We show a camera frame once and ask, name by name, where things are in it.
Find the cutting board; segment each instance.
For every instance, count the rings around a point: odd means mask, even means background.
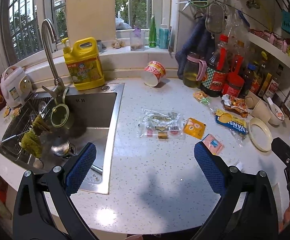
[[[112,41],[116,39],[115,0],[66,0],[66,23],[71,47],[88,37]]]

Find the sink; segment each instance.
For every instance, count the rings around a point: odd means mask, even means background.
[[[123,88],[124,84],[110,84],[84,91],[69,88],[65,103],[74,117],[74,124],[69,129],[52,126],[50,115],[56,102],[46,92],[35,93],[22,106],[20,115],[12,120],[2,140],[26,131],[30,125],[29,114],[32,111],[37,113],[39,103],[45,101],[47,108],[44,111],[44,120],[51,127],[51,132],[43,132],[39,137],[43,149],[40,158],[43,168],[33,167],[36,158],[19,146],[21,136],[2,143],[0,153],[27,170],[44,173],[54,166],[63,166],[72,155],[78,155],[91,142],[96,146],[96,159],[80,189],[109,194],[110,170]],[[55,154],[52,149],[59,142],[68,143],[69,155],[61,157]]]

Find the green bottle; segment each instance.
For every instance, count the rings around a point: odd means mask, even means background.
[[[149,47],[155,48],[156,41],[157,41],[156,23],[155,23],[155,15],[153,15],[150,20],[150,26],[149,26],[149,37],[148,37]]]

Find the faucet spout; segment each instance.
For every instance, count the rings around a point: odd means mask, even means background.
[[[42,23],[42,43],[43,43],[43,47],[46,53],[49,66],[54,76],[55,87],[52,89],[52,91],[46,89],[44,86],[42,86],[42,88],[49,93],[53,92],[50,94],[52,97],[55,97],[55,95],[58,96],[59,94],[62,94],[64,92],[65,85],[64,85],[63,80],[58,76],[58,73],[57,73],[57,70],[53,61],[52,46],[50,43],[50,39],[52,40],[52,43],[56,43],[59,40],[59,37],[52,21],[50,19],[45,19],[43,20],[43,23]]]

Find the metal bolt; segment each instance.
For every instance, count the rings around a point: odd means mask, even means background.
[[[238,169],[235,166],[231,166],[229,167],[230,172],[232,173],[236,173],[238,171]]]
[[[109,89],[109,86],[103,86],[103,87],[101,88],[102,91],[107,91],[108,89]]]
[[[55,166],[55,167],[53,168],[53,171],[57,173],[57,172],[59,172],[61,169],[62,169],[61,166]]]
[[[25,172],[24,172],[24,176],[25,176],[25,177],[28,177],[30,174],[31,174],[31,171],[25,171]]]
[[[266,177],[267,176],[266,172],[264,172],[264,171],[260,171],[259,175],[262,176],[262,177]]]

